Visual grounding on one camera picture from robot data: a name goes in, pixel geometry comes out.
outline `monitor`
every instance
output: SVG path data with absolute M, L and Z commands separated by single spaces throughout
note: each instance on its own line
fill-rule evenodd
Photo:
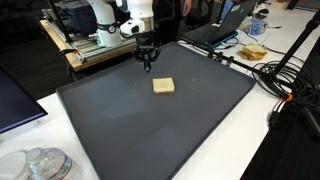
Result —
M 40 104 L 0 65 L 0 134 L 45 115 Z

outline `wire bundle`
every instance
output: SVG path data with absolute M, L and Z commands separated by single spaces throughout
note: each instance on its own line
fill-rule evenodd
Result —
M 260 66 L 261 73 L 253 73 L 253 78 L 268 93 L 282 99 L 277 110 L 287 103 L 300 111 L 305 107 L 315 109 L 319 107 L 318 86 L 312 82 L 312 72 L 301 69 L 299 66 L 287 63 L 283 69 L 276 74 L 275 67 L 280 61 L 272 61 L 266 64 L 257 64 Z

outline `black mat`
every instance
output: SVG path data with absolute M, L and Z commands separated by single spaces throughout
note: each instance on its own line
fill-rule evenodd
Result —
M 173 94 L 152 91 L 172 77 Z M 146 74 L 132 59 L 57 90 L 101 179 L 170 179 L 255 81 L 176 43 Z

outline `laptop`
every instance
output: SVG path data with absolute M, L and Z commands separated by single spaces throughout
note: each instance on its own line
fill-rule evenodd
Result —
M 185 33 L 181 39 L 203 49 L 214 49 L 222 42 L 238 35 L 237 29 L 253 10 L 256 2 L 257 0 L 246 0 L 233 4 L 219 27 L 207 24 Z
M 0 134 L 47 115 L 1 65 L 0 115 Z

